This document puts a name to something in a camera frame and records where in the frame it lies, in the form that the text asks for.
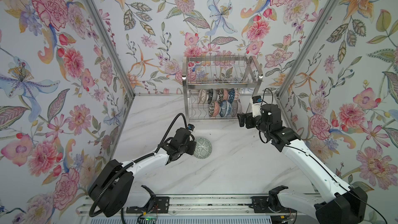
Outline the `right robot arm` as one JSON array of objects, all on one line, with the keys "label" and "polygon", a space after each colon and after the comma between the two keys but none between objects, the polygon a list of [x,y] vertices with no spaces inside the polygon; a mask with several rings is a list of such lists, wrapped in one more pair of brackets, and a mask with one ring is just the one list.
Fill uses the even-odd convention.
[{"label": "right robot arm", "polygon": [[289,158],[318,190],[320,197],[289,191],[278,186],[268,192],[262,206],[274,213],[293,209],[316,219],[320,224],[359,224],[364,220],[367,193],[339,178],[306,146],[291,128],[283,126],[277,105],[252,104],[251,113],[238,113],[241,127],[259,131],[262,143],[271,143]]}]

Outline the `blue triangle pattern bowl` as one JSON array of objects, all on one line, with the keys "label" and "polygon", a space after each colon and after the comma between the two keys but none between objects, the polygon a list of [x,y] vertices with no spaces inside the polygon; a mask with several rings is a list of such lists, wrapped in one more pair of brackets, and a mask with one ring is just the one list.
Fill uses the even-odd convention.
[{"label": "blue triangle pattern bowl", "polygon": [[229,94],[228,94],[228,102],[230,103],[230,104],[232,104],[234,101],[235,101],[235,89],[234,88],[231,88],[230,90],[229,90]]}]

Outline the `light blue floral bowl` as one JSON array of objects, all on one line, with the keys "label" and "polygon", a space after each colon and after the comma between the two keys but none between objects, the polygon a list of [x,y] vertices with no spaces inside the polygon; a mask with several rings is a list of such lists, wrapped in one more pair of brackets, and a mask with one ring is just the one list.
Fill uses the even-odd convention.
[{"label": "light blue floral bowl", "polygon": [[220,104],[220,112],[219,115],[221,118],[226,118],[230,115],[232,110],[231,103],[228,100],[223,100]]}]

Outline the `dark navy petal bowl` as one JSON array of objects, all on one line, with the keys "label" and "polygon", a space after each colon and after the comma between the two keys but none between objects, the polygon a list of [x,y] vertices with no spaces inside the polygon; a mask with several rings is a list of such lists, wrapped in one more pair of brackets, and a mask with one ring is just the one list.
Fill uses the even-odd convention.
[{"label": "dark navy petal bowl", "polygon": [[207,102],[208,102],[208,104],[210,104],[212,101],[213,101],[213,97],[214,97],[214,90],[213,89],[209,89],[208,91],[207,91],[207,96],[208,96],[208,100],[207,100]]}]

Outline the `white lattice bowl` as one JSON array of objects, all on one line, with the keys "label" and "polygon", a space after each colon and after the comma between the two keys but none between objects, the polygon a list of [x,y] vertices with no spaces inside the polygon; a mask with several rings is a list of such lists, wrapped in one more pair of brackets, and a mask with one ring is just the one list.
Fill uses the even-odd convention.
[{"label": "white lattice bowl", "polygon": [[200,89],[198,99],[199,104],[205,104],[208,101],[208,91],[206,89]]}]

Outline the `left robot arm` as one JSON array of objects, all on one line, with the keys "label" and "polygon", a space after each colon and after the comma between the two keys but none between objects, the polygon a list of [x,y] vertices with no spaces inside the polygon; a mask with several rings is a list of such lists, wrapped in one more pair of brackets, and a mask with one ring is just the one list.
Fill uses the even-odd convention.
[{"label": "left robot arm", "polygon": [[193,155],[196,141],[187,128],[179,128],[155,151],[138,159],[118,162],[111,160],[89,189],[93,204],[89,216],[104,214],[112,217],[124,208],[135,208],[148,213],[155,206],[156,194],[147,186],[134,186],[134,179],[178,160],[182,155]]}]

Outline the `pale green pattern bowl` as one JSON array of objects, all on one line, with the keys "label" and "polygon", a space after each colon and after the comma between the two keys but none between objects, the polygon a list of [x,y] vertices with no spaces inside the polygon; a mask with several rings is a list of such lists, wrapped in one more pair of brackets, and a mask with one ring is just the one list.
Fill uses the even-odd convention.
[{"label": "pale green pattern bowl", "polygon": [[212,153],[212,144],[206,138],[198,138],[193,156],[198,159],[206,159]]}]

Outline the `steel two-tier dish rack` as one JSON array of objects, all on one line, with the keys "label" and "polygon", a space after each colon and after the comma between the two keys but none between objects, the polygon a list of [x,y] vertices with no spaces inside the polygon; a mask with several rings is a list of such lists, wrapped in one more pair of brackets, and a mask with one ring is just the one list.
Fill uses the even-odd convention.
[{"label": "steel two-tier dish rack", "polygon": [[209,104],[199,104],[200,89],[214,90],[213,101],[218,101],[218,89],[235,89],[235,95],[258,93],[264,78],[263,68],[256,56],[201,56],[186,57],[182,64],[182,85],[185,115],[190,121],[222,119],[209,116]]}]

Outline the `purple striped bowl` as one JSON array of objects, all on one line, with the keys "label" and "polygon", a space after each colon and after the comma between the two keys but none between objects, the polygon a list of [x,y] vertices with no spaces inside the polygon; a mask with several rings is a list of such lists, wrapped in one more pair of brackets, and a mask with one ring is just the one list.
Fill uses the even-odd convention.
[{"label": "purple striped bowl", "polygon": [[230,112],[231,117],[236,117],[237,114],[241,114],[242,112],[243,108],[240,100],[233,101],[233,103],[231,104],[231,112]]}]

